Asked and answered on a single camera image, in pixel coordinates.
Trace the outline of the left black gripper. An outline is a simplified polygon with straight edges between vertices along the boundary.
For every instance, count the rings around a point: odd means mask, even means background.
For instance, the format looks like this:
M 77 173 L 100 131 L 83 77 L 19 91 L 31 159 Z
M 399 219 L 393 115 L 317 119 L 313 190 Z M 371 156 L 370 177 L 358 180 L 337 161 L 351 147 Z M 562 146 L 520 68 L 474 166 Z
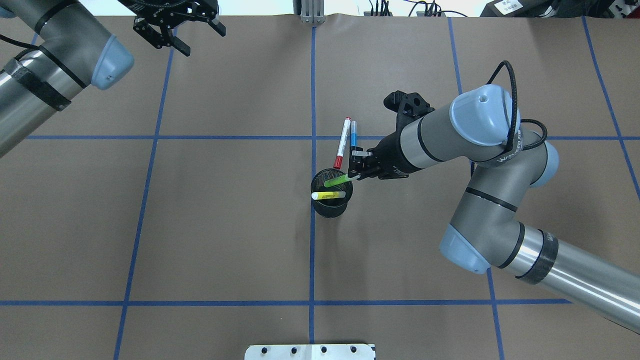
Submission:
M 133 30 L 154 48 L 174 48 L 189 57 L 191 48 L 173 34 L 172 29 L 184 22 L 207 23 L 225 37 L 226 26 L 220 21 L 217 0 L 120 0 L 120 4 L 135 14 Z

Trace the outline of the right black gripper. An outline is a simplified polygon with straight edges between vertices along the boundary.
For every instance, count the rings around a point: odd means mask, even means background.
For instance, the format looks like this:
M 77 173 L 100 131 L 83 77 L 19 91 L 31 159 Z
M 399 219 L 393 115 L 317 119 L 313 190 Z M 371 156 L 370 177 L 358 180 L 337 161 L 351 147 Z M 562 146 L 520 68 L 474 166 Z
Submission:
M 415 172 L 416 167 L 402 151 L 400 135 L 388 135 L 368 151 L 350 148 L 349 173 L 358 173 L 358 181 L 367 178 L 402 179 Z

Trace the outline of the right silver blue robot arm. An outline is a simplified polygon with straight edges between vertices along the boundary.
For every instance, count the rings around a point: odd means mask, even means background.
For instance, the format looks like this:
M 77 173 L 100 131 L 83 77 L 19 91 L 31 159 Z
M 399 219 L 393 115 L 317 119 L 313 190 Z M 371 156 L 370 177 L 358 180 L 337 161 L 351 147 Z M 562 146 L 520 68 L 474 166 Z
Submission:
M 474 161 L 439 245 L 442 255 L 476 274 L 503 269 L 638 333 L 638 275 L 515 218 L 526 191 L 553 178 L 559 156 L 540 133 L 521 127 L 512 100 L 487 84 L 434 109 L 418 93 L 394 91 L 383 104 L 397 114 L 395 132 L 368 149 L 349 175 L 402 179 L 459 157 Z

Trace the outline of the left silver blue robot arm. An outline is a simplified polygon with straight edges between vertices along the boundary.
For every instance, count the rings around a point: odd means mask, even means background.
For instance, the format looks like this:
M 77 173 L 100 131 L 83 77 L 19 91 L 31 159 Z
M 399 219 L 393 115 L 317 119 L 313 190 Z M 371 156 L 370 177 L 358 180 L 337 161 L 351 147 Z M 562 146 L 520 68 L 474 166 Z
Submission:
M 226 35 L 216 0 L 124 0 L 135 14 L 133 30 L 155 48 L 175 48 L 185 56 L 190 46 L 173 34 L 183 23 L 204 22 Z M 2 36 L 22 48 L 1 68 L 0 153 L 6 155 L 83 89 L 101 91 L 119 82 L 135 59 L 78 0 L 3 0 L 1 16 L 19 18 L 42 44 Z

